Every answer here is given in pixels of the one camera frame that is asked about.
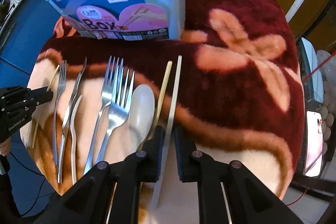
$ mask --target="fork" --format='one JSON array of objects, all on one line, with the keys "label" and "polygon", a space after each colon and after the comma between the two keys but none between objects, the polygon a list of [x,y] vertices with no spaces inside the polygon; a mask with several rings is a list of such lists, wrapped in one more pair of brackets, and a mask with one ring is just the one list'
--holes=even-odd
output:
[{"label": "fork", "polygon": [[98,131],[98,126],[100,122],[101,115],[103,114],[104,109],[111,104],[111,99],[112,99],[112,91],[113,91],[113,86],[112,86],[112,75],[113,75],[113,67],[115,63],[115,57],[113,57],[113,64],[111,68],[111,59],[112,56],[109,58],[109,62],[105,71],[105,77],[104,77],[104,83],[103,87],[101,89],[101,108],[98,113],[98,117],[96,120],[96,125],[93,130],[93,136],[90,144],[90,149],[89,149],[89,154],[87,156],[86,164],[85,164],[85,169],[84,169],[84,175],[92,168],[92,162],[93,162],[93,149],[95,147],[95,140],[97,136],[97,131]]},{"label": "fork", "polygon": [[77,96],[78,87],[79,87],[79,84],[80,84],[80,81],[82,79],[85,69],[86,69],[86,56],[84,59],[83,68],[77,76],[75,85],[71,93],[68,107],[64,114],[64,119],[63,119],[63,124],[62,124],[61,142],[60,142],[59,155],[58,155],[58,174],[57,174],[58,183],[62,183],[62,167],[63,167],[64,148],[65,148],[65,144],[67,141],[68,130],[69,130],[70,120],[71,120],[71,113],[74,108],[74,103],[75,103],[75,99]]},{"label": "fork", "polygon": [[53,138],[52,138],[52,152],[54,157],[54,163],[57,165],[57,147],[56,147],[56,111],[58,105],[58,99],[65,90],[65,84],[67,80],[67,61],[63,60],[59,67],[59,77],[58,77],[58,86],[56,93],[55,101],[55,111],[54,111],[54,120],[53,120]]},{"label": "fork", "polygon": [[133,71],[130,84],[127,88],[129,69],[127,70],[123,92],[122,92],[122,77],[123,77],[124,68],[122,67],[122,65],[120,67],[117,67],[117,71],[119,72],[121,71],[121,74],[116,73],[113,79],[113,93],[112,93],[112,99],[111,99],[111,103],[109,107],[109,114],[108,114],[109,127],[106,130],[96,163],[104,160],[104,155],[105,155],[105,151],[106,151],[109,138],[112,135],[113,130],[123,125],[123,123],[126,121],[128,117],[130,105],[131,105],[133,84],[134,84],[134,71]]}]

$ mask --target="robotic hand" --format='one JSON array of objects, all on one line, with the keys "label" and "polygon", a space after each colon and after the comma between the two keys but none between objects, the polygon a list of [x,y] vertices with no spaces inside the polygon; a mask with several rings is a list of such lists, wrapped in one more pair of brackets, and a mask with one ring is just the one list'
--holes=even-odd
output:
[{"label": "robotic hand", "polygon": [[[0,89],[0,143],[32,119],[37,105],[52,98],[53,93],[47,92],[46,88],[30,90],[15,86]],[[142,150],[114,164],[98,162],[41,215],[25,223],[105,224],[112,198],[109,224],[138,223],[142,182],[157,182],[160,176],[163,136],[163,128],[157,126],[154,137],[145,141]],[[215,161],[210,155],[198,151],[193,141],[184,139],[179,127],[174,128],[174,138],[180,180],[198,185],[200,224],[302,224],[241,162]],[[3,169],[7,172],[8,168],[6,162]],[[12,196],[5,200],[15,206]],[[23,223],[25,218],[20,218],[16,206],[6,212],[2,208],[3,205],[0,206],[1,223],[4,215],[7,219],[4,223]]]},{"label": "robotic hand", "polygon": [[31,90],[23,86],[0,89],[0,174],[8,172],[4,157],[9,153],[10,137],[32,119],[36,106],[50,102],[53,92],[47,87]]}]

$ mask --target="white chopstick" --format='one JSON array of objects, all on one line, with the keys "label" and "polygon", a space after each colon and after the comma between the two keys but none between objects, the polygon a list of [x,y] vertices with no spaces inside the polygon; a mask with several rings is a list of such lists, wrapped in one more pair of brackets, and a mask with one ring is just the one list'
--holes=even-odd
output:
[{"label": "white chopstick", "polygon": [[[57,68],[56,68],[56,70],[55,70],[55,72],[54,72],[54,75],[52,76],[52,78],[51,78],[51,80],[50,80],[50,82],[49,82],[49,85],[48,85],[48,87],[47,87],[47,91],[50,90],[51,85],[53,84],[53,81],[54,81],[54,79],[55,79],[55,76],[56,76],[56,73],[58,72],[58,70],[59,70],[59,65],[57,66]],[[33,136],[33,143],[32,143],[32,146],[31,146],[32,148],[35,147],[36,133],[37,133],[37,128],[38,128],[38,126],[39,126],[40,117],[41,117],[41,112],[39,112],[38,117],[37,117],[37,119],[36,119],[36,125],[35,125],[34,136]]]},{"label": "white chopstick", "polygon": [[166,135],[165,135],[165,139],[164,139],[164,142],[163,142],[163,148],[162,148],[161,172],[160,172],[159,180],[155,183],[155,186],[154,186],[151,210],[155,210],[158,207],[158,203],[159,203],[159,197],[160,197],[160,191],[161,191],[161,186],[162,186],[162,181],[163,181],[163,175],[164,175],[166,162],[167,162],[167,156],[168,156],[168,150],[169,150],[169,144],[170,144],[170,138],[171,138],[171,131],[172,131],[172,128],[173,128],[173,122],[174,122],[174,116],[175,116],[177,93],[179,91],[181,63],[182,63],[182,56],[179,55],[178,60],[177,60],[173,95],[172,95],[172,98],[171,98],[171,104],[170,104],[170,110],[169,110],[169,116],[168,116],[168,122],[167,122],[167,128],[166,128]]},{"label": "white chopstick", "polygon": [[71,114],[70,119],[70,131],[72,137],[71,143],[71,177],[72,177],[72,184],[77,182],[77,172],[76,172],[76,131],[75,131],[75,116],[77,112],[77,108],[79,103],[81,102],[83,94],[78,98],[76,104],[73,107],[73,111]]}]

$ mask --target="fork tines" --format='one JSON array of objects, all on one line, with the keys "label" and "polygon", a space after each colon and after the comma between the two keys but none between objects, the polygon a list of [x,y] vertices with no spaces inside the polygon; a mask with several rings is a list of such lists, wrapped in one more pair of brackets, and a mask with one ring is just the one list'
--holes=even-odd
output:
[{"label": "fork tines", "polygon": [[129,73],[130,70],[127,69],[125,81],[123,81],[124,76],[124,59],[121,59],[121,62],[119,64],[119,58],[117,58],[117,64],[115,68],[114,78],[113,78],[113,91],[112,91],[112,103],[115,103],[116,105],[125,108],[125,110],[128,112],[130,105],[131,105],[131,99],[133,94],[133,85],[134,85],[134,71],[130,80],[130,83],[128,85],[129,81]]}]

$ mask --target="egg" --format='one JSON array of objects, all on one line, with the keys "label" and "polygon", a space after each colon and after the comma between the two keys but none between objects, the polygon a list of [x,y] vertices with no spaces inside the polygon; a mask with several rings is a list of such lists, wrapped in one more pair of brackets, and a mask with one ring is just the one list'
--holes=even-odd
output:
[{"label": "egg", "polygon": [[325,119],[325,124],[327,127],[332,127],[334,123],[334,116],[331,113],[328,113],[326,119]]},{"label": "egg", "polygon": [[321,106],[318,112],[321,113],[322,119],[325,120],[328,115],[328,109],[325,106]]},{"label": "egg", "polygon": [[326,127],[325,131],[323,132],[323,139],[325,141],[329,140],[330,139],[330,135],[331,135],[330,127]]},{"label": "egg", "polygon": [[323,94],[323,104],[328,106],[330,103],[330,95],[328,93]]},{"label": "egg", "polygon": [[328,105],[327,109],[328,109],[328,112],[329,112],[329,113],[333,113],[334,110],[335,110],[335,105],[334,105],[334,103],[331,102],[331,103]]},{"label": "egg", "polygon": [[322,147],[322,155],[327,153],[328,145],[326,142],[323,142],[323,147]]},{"label": "egg", "polygon": [[327,81],[323,81],[323,90],[325,93],[329,93],[330,91],[330,85]]},{"label": "egg", "polygon": [[325,121],[323,120],[322,121],[322,131],[323,131],[323,133],[325,132],[326,128],[327,128],[327,125],[326,125]]}]

